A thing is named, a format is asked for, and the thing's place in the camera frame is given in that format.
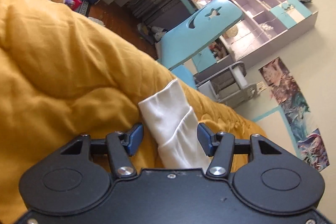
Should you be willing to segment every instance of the white cloth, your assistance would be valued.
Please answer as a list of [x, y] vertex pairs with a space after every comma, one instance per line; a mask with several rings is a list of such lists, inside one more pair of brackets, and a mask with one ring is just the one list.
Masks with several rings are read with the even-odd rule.
[[139, 103], [141, 114], [168, 169], [203, 168], [210, 164], [198, 139], [198, 120], [177, 79]]

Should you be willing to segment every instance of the wooden floor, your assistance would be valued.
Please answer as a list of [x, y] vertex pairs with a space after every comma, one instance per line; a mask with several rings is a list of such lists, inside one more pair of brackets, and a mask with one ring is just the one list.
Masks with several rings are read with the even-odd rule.
[[105, 2], [100, 1], [97, 5], [91, 6], [88, 16], [100, 19], [104, 22], [105, 27], [132, 43], [139, 50], [157, 59], [155, 46], [150, 45], [149, 42], [143, 39], [137, 30], [137, 24], [140, 21], [128, 12], [126, 8], [119, 7], [114, 2], [107, 5]]

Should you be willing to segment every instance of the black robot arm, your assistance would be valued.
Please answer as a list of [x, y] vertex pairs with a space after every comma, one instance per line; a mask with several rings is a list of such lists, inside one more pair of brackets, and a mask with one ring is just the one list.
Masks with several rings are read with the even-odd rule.
[[[267, 138], [235, 139], [199, 124], [198, 140], [213, 156], [202, 169], [142, 169], [128, 156], [143, 126], [103, 140], [81, 135], [28, 169], [19, 190], [28, 208], [16, 224], [326, 224], [316, 207], [322, 176]], [[107, 155], [110, 173], [91, 160]], [[231, 172], [234, 154], [249, 163]]]

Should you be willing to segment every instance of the chair backrest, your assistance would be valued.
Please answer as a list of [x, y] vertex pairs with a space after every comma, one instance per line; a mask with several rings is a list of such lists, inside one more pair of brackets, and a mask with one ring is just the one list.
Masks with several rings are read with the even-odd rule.
[[161, 39], [161, 63], [172, 70], [199, 53], [241, 20], [243, 12], [229, 0], [212, 0]]

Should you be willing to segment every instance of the light blue chair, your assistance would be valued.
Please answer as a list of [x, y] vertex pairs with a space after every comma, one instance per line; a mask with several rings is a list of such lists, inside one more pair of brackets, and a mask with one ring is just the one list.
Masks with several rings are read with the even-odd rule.
[[161, 64], [196, 89], [194, 76], [183, 63], [208, 47], [242, 17], [243, 12], [229, 0], [212, 0], [162, 37]]

